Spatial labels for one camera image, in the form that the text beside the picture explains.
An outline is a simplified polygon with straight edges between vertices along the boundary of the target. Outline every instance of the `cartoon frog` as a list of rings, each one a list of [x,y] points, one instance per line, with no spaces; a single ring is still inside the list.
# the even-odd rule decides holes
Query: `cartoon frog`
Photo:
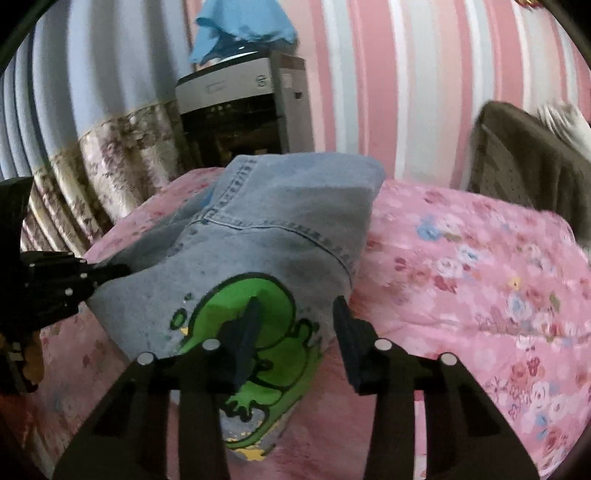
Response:
[[[295,300],[276,278],[249,273],[232,277],[205,295],[188,326],[184,327],[186,309],[177,310],[170,328],[186,333],[178,349],[186,353],[215,337],[222,323],[237,318],[252,297],[262,306],[254,367],[240,391],[225,399],[220,409],[233,423],[233,434],[225,432],[227,447],[250,459],[261,459],[265,452],[254,446],[306,393],[316,372],[320,362],[318,324],[307,319],[296,321]],[[259,455],[250,455],[255,450]]]

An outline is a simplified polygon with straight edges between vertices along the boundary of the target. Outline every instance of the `pink floral bedsheet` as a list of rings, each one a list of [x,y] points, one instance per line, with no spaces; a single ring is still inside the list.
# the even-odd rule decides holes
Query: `pink floral bedsheet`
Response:
[[[181,177],[118,223],[88,260],[128,245],[217,175]],[[556,215],[390,180],[374,204],[351,304],[409,353],[458,354],[548,474],[590,416],[589,278],[585,256]],[[46,330],[43,345],[46,378],[31,401],[36,432],[55,461],[126,362],[88,309]],[[419,398],[415,405],[419,479],[426,440]],[[347,384],[333,345],[277,448],[260,463],[229,457],[232,478],[362,478],[373,410],[374,400]],[[171,413],[169,476],[176,479]]]

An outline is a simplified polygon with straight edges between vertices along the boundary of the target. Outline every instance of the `white fabric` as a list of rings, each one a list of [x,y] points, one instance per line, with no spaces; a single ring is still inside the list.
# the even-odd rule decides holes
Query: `white fabric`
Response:
[[[591,161],[591,127],[581,110],[571,103],[547,103],[538,108],[538,117],[554,135]]]

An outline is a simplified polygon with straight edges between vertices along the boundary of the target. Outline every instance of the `floral curtain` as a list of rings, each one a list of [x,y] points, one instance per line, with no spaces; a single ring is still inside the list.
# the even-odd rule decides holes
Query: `floral curtain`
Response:
[[[59,0],[0,78],[0,180],[32,176],[23,250],[84,253],[198,167],[175,100],[183,0]]]
[[[33,172],[21,248],[82,256],[114,223],[198,166],[176,101],[108,120]]]

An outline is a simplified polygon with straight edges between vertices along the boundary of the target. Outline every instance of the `pink striped wall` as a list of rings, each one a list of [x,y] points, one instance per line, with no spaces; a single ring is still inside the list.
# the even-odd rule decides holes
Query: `pink striped wall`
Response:
[[[201,0],[185,2],[194,18]],[[279,2],[307,62],[318,151],[371,155],[390,176],[457,187],[485,101],[533,113],[570,99],[591,118],[591,72],[546,10],[512,0]]]

